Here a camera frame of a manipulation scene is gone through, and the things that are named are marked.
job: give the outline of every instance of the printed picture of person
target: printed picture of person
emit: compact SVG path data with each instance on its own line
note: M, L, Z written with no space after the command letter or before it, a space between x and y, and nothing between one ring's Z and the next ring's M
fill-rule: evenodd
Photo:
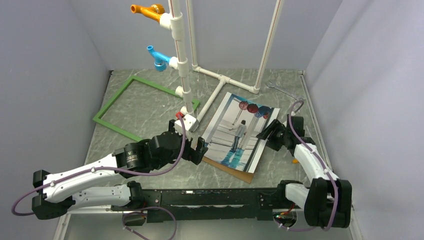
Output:
M239 140L246 134L246 131L248 129L246 127L246 121L241 120L241 123L231 128L230 131L232 131L233 129L236 129L236 130L234 134L234 142L232 143L231 151L235 152L237 150L237 146L239 145Z

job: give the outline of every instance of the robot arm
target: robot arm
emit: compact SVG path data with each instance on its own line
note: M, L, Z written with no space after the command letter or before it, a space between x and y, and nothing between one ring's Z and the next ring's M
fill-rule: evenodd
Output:
M311 149L303 145L294 135L289 126L281 124L278 120L265 128L257 135L259 139L267 140L266 146L279 151L285 146L302 165L307 180L303 183L298 181L283 180L278 185L279 198L290 200L304 210L306 222L310 226L326 227L333 210L337 204L332 227L347 228L350 223L352 186L347 180L340 179L328 166L321 163L317 156L317 146L310 137L305 137L304 119L301 116L292 116L291 122L297 135ZM335 202L334 188L329 176L334 180L338 199Z
M33 186L50 186L39 190L38 195L33 197L32 211L37 218L46 220L83 207L114 205L129 209L141 208L145 198L140 183L130 181L126 185L113 187L95 186L130 178L133 174L129 174L129 171L144 176L156 174L149 172L174 163L183 141L185 144L181 158L198 165L208 150L204 147L205 141L199 137L195 149L191 148L195 138L190 136L182 139L183 136L178 134L182 131L179 126L180 122L176 124L175 120L171 120L168 131L161 135L129 143L96 162L66 172L51 174L45 170L36 171L33 174Z

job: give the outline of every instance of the photograph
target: photograph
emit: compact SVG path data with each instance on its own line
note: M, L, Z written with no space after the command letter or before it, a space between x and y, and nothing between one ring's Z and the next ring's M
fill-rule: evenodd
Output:
M229 168L254 173L266 141L256 138L279 109L227 93L207 126L204 155Z

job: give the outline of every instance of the gray marble floor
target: gray marble floor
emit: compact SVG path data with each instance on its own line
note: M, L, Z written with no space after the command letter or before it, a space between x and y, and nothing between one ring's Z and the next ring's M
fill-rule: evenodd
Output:
M257 77L257 70L255 69L219 69L217 72L248 85L253 85ZM163 72L153 69L115 70L110 77L103 104L107 102L131 75L139 76L172 90L175 90L181 84L176 70L167 69ZM218 85L218 80L196 72L190 72L189 80L193 97L200 100L200 106L197 109L198 112ZM263 76L262 88L259 94L253 94L233 85L226 84L200 123L197 129L199 135L202 135L204 132L226 92L234 93L259 104L281 108L278 119L284 121L293 99L282 92L266 87L265 82L268 80L276 80L286 90L298 96L305 97L306 93L301 79L295 70L267 70ZM102 119L142 138L151 138L168 129L169 120L175 118L175 113L179 111L181 106L182 101L180 99L134 81ZM317 140L318 136L308 104L305 104L300 110L300 115L305 120L306 135ZM97 124L86 163L92 163L130 142L133 141ZM320 154L322 153L321 146L318 146L318 151ZM305 177L305 172L301 165L293 164L292 160L293 157L287 150L281 149L279 152L276 152L266 147L251 184L245 183L205 162L194 165L185 160L182 160L175 169L167 174L150 177L136 176L130 180L140 182L144 189L276 187L281 180L300 181ZM123 184L127 181L129 180L109 182L107 185Z

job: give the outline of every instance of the blue faucet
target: blue faucet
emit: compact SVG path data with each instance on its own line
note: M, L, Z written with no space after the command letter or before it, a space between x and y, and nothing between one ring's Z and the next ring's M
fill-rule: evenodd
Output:
M162 72L167 69L167 64L170 64L171 57L155 51L152 45L147 47L147 51L154 58L154 67L157 71Z

